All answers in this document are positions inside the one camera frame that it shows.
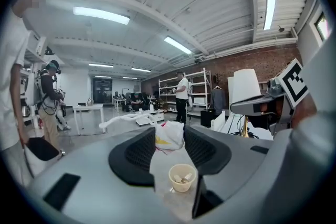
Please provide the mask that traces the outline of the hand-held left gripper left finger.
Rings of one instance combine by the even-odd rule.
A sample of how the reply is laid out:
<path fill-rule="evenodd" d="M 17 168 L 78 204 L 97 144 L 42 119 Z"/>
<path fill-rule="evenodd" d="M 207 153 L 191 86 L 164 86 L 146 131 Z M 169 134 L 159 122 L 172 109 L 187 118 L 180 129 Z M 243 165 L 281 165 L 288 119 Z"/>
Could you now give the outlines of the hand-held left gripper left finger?
<path fill-rule="evenodd" d="M 150 164 L 155 130 L 137 130 L 79 148 L 38 175 L 29 193 L 58 224 L 168 224 Z"/>

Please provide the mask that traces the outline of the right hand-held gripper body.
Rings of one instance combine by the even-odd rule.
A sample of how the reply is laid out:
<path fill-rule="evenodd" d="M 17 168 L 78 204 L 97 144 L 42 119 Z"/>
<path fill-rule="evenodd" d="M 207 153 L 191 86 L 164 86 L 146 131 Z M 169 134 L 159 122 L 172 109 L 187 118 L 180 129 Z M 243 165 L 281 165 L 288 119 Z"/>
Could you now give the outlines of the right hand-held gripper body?
<path fill-rule="evenodd" d="M 267 82 L 267 94 L 275 101 L 277 119 L 269 124 L 269 130 L 274 136 L 279 131 L 291 127 L 291 120 L 297 105 L 309 93 L 300 72 L 301 63 L 295 58 Z"/>

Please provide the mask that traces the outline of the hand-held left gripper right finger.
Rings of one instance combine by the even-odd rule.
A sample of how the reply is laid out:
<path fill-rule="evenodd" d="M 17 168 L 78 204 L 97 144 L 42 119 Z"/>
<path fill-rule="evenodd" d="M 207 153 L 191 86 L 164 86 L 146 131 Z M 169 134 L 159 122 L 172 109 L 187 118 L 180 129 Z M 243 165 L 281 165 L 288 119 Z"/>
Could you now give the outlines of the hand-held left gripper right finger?
<path fill-rule="evenodd" d="M 185 126 L 184 146 L 197 170 L 192 218 L 209 213 L 239 191 L 271 145 L 270 140 Z"/>

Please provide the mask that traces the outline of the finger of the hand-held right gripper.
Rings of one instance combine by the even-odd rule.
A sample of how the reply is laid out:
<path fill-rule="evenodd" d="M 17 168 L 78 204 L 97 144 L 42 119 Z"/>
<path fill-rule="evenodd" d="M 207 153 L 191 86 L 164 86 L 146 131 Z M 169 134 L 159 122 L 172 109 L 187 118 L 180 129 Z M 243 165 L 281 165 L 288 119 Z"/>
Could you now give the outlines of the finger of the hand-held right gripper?
<path fill-rule="evenodd" d="M 262 115 L 267 110 L 267 104 L 270 101 L 271 96 L 263 94 L 246 100 L 234 102 L 230 105 L 230 109 L 235 114 Z"/>

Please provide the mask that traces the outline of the cream round waste bin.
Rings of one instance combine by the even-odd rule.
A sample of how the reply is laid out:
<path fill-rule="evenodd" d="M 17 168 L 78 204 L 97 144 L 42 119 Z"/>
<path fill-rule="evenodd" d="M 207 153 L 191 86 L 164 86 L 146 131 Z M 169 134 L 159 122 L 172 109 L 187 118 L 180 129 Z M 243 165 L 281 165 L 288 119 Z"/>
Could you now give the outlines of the cream round waste bin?
<path fill-rule="evenodd" d="M 174 175 L 179 175 L 183 182 L 181 184 L 176 183 L 173 178 Z M 193 182 L 197 179 L 198 173 L 189 164 L 176 164 L 170 168 L 168 176 L 173 189 L 179 193 L 184 193 L 190 189 Z"/>

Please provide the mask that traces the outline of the white plastic bag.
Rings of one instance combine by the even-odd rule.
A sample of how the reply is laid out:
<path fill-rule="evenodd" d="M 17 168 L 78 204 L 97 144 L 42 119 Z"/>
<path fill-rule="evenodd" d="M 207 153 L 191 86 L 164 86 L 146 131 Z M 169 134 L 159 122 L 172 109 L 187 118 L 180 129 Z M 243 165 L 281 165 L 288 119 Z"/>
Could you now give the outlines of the white plastic bag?
<path fill-rule="evenodd" d="M 155 146 L 160 150 L 175 151 L 183 147 L 184 144 L 184 124 L 179 122 L 166 121 L 158 124 L 151 114 L 127 114 L 117 116 L 99 124 L 101 129 L 106 129 L 112 123 L 124 120 L 128 122 L 144 120 L 146 124 L 155 128 Z"/>

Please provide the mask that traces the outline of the person's right hand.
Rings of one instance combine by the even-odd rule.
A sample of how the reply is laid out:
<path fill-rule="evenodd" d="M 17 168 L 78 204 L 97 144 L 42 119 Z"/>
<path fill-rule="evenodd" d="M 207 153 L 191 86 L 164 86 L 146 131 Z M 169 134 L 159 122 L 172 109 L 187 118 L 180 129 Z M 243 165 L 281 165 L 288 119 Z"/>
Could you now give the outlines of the person's right hand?
<path fill-rule="evenodd" d="M 281 116 L 282 108 L 284 104 L 283 98 L 277 98 L 267 103 L 260 105 L 261 114 L 274 113 L 277 116 Z"/>

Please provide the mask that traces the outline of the white refrigerator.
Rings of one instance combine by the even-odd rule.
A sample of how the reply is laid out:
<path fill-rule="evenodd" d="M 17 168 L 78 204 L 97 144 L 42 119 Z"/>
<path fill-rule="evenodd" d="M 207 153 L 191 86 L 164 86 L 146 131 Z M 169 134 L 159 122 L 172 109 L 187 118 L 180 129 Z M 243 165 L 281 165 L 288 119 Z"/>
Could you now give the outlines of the white refrigerator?
<path fill-rule="evenodd" d="M 228 77 L 228 113 L 231 114 L 231 104 L 233 102 L 234 77 Z"/>

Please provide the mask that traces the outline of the white shade table lamp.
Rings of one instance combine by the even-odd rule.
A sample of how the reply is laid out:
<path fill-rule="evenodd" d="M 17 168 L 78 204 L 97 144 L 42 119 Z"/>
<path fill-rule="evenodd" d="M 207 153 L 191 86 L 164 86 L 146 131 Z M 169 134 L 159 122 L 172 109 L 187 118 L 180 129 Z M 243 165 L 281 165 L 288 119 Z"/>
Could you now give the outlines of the white shade table lamp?
<path fill-rule="evenodd" d="M 234 108 L 234 104 L 261 95 L 258 79 L 254 69 L 241 69 L 234 72 L 233 99 L 230 110 L 239 115 L 238 123 L 243 120 L 243 128 L 239 129 L 242 137 L 255 138 L 252 132 L 248 131 L 247 114 L 243 110 Z"/>

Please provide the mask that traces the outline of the person's white shirt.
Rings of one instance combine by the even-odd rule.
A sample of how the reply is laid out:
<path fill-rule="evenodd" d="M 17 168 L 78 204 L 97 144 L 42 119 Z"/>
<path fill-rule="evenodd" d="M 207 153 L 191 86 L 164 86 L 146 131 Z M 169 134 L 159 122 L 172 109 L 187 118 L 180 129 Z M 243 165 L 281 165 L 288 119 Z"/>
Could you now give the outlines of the person's white shirt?
<path fill-rule="evenodd" d="M 331 33 L 301 73 L 317 110 L 336 111 L 336 33 Z"/>

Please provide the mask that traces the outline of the grey coat on hanger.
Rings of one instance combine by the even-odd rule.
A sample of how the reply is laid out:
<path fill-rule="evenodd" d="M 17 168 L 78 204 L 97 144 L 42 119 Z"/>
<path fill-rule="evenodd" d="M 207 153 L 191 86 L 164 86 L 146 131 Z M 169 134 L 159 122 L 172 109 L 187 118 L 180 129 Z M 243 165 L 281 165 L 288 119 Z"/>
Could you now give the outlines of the grey coat on hanger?
<path fill-rule="evenodd" d="M 211 106 L 212 109 L 214 110 L 215 116 L 219 116 L 222 113 L 222 111 L 225 110 L 226 108 L 225 92 L 219 86 L 216 86 L 211 91 Z"/>

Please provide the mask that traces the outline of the black storage crate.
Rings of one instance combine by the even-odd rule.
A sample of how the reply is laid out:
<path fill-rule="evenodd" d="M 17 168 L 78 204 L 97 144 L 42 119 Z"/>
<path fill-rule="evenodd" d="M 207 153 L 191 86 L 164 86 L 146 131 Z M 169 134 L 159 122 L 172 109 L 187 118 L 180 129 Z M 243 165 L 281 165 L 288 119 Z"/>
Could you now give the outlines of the black storage crate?
<path fill-rule="evenodd" d="M 214 109 L 203 109 L 201 111 L 201 126 L 210 128 L 211 121 L 216 119 L 215 110 Z"/>

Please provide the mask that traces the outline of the black grey office chair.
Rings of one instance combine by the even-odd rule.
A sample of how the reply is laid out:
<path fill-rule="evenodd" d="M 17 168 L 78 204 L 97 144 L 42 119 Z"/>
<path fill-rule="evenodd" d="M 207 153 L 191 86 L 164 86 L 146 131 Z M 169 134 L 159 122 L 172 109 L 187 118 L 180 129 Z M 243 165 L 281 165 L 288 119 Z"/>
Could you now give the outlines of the black grey office chair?
<path fill-rule="evenodd" d="M 31 137 L 24 145 L 24 155 L 28 169 L 33 178 L 53 166 L 62 154 L 41 137 Z"/>

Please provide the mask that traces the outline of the white square table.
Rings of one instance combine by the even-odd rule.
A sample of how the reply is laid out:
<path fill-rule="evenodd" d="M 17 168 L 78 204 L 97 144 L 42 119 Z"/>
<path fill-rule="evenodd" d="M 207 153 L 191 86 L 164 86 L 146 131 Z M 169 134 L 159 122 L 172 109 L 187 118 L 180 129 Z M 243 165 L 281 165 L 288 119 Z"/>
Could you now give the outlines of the white square table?
<path fill-rule="evenodd" d="M 77 135 L 80 136 L 80 127 L 79 127 L 79 122 L 77 119 L 77 114 L 80 115 L 80 119 L 81 119 L 81 123 L 83 122 L 82 120 L 82 112 L 84 110 L 88 110 L 88 111 L 99 111 L 100 112 L 100 118 L 101 118 L 101 124 L 104 122 L 104 109 L 103 109 L 103 104 L 92 104 L 92 105 L 77 105 L 77 106 L 73 106 L 73 111 L 74 111 L 74 121 L 75 121 L 75 126 L 76 126 L 76 131 L 77 131 Z"/>

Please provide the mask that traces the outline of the large wall window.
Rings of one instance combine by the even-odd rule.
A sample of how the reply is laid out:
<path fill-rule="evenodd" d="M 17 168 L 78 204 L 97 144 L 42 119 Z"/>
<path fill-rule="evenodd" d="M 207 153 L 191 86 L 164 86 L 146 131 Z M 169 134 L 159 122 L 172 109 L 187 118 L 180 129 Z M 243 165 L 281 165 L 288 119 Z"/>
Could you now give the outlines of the large wall window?
<path fill-rule="evenodd" d="M 329 37 L 330 30 L 328 21 L 322 11 L 317 11 L 310 20 L 309 26 L 317 44 L 321 44 Z"/>

